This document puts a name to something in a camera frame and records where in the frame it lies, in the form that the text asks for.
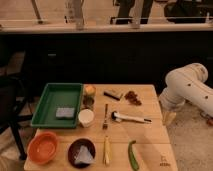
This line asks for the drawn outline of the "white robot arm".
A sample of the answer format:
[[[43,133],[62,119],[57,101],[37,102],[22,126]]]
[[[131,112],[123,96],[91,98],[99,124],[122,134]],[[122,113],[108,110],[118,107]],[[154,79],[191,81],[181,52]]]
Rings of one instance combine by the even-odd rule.
[[[174,69],[165,77],[166,87],[159,96],[167,110],[182,107],[188,100],[207,115],[213,117],[213,88],[205,84],[208,70],[200,63]]]

